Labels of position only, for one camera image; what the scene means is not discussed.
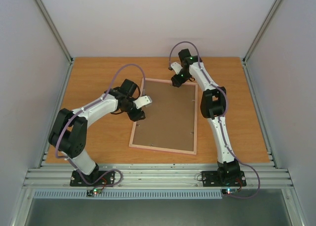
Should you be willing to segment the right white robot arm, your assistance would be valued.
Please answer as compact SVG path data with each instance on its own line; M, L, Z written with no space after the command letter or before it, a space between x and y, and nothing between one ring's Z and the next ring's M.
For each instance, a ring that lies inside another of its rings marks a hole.
M217 181L220 186L231 186L240 176L240 166L232 150L226 127L226 89L211 78L199 56L192 56L188 49L181 50L178 56L180 62L173 62L169 67L175 72L171 78L172 85L180 87L186 81L194 80L200 87L200 111L212 129L217 147Z

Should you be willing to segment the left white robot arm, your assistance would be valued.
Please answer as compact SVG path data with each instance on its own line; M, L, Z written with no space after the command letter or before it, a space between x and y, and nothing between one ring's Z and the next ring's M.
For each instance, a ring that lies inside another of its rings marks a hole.
M61 109L52 130L48 142L55 147L57 158L65 158L77 169L82 180L87 185L95 185L101 177L99 167L85 150L87 130L105 115L117 115L126 113L133 122L144 120L143 107L152 103L147 95L133 97L139 86L131 80L124 80L119 87L110 88L98 99L77 109Z

